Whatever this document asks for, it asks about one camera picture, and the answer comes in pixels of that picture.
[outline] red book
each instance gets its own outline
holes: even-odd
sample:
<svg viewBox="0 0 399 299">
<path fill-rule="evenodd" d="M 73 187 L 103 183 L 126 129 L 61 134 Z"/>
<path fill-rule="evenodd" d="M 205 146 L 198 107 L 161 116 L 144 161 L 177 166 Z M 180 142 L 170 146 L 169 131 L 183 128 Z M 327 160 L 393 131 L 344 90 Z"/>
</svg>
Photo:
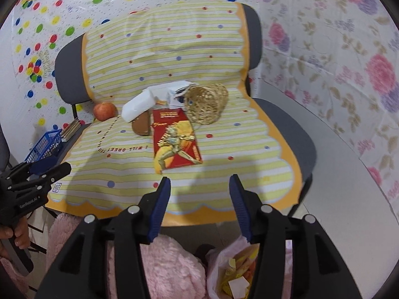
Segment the red book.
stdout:
<svg viewBox="0 0 399 299">
<path fill-rule="evenodd" d="M 154 168 L 202 163 L 193 128 L 182 108 L 153 110 Z"/>
</svg>

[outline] human hand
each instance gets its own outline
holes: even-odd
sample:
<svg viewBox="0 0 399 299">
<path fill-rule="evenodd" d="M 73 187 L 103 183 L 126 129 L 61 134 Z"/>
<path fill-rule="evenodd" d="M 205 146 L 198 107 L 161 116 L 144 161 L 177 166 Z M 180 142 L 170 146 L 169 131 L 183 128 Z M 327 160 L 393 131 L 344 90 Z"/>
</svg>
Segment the human hand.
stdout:
<svg viewBox="0 0 399 299">
<path fill-rule="evenodd" d="M 0 239 L 9 239 L 13 236 L 13 234 L 15 235 L 15 245 L 18 246 L 20 249 L 27 249 L 30 246 L 29 229 L 25 216 L 19 220 L 17 226 L 15 227 L 14 233 L 11 228 L 0 226 Z M 3 247 L 1 243 L 0 257 L 5 257 L 6 259 L 9 259 L 7 250 Z"/>
</svg>

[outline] blue plastic basket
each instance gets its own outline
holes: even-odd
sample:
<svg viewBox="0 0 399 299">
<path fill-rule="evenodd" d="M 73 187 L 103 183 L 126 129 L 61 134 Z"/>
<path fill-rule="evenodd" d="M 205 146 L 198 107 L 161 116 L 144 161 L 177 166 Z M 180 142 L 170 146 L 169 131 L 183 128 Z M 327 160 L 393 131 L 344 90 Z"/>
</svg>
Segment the blue plastic basket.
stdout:
<svg viewBox="0 0 399 299">
<path fill-rule="evenodd" d="M 62 147 L 61 132 L 62 129 L 46 132 L 32 148 L 25 162 L 32 163 L 45 157 L 56 156 Z"/>
</svg>

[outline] qr code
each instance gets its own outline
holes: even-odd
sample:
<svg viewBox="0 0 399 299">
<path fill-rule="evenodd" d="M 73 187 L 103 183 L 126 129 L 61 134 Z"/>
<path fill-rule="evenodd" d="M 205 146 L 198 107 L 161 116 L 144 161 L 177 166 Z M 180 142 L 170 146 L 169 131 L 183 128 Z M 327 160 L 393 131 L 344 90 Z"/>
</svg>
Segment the qr code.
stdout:
<svg viewBox="0 0 399 299">
<path fill-rule="evenodd" d="M 53 187 L 53 189 L 51 190 L 51 192 L 54 192 L 54 193 L 58 193 L 58 191 L 59 191 L 59 188 L 61 188 L 61 182 L 57 182 L 55 185 L 54 185 L 54 187 Z"/>
</svg>

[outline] golden armored figure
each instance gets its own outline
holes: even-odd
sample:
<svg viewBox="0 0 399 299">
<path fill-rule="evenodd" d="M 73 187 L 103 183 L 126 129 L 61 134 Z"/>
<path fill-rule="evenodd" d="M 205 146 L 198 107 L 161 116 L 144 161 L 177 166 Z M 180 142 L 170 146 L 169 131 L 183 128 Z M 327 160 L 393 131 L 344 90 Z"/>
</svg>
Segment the golden armored figure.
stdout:
<svg viewBox="0 0 399 299">
<path fill-rule="evenodd" d="M 168 126 L 166 128 L 165 134 L 161 137 L 161 139 L 158 142 L 159 147 L 163 146 L 172 146 L 171 150 L 163 154 L 159 160 L 158 163 L 161 166 L 161 169 L 164 170 L 166 168 L 165 166 L 165 160 L 169 157 L 173 157 L 176 154 L 180 155 L 182 158 L 188 159 L 190 162 L 194 164 L 199 164 L 201 163 L 199 160 L 196 160 L 195 158 L 192 158 L 190 155 L 188 155 L 184 150 L 181 148 L 181 143 L 183 140 L 192 142 L 194 140 L 194 136 L 191 135 L 179 135 L 177 132 L 177 128 L 175 126 Z"/>
</svg>

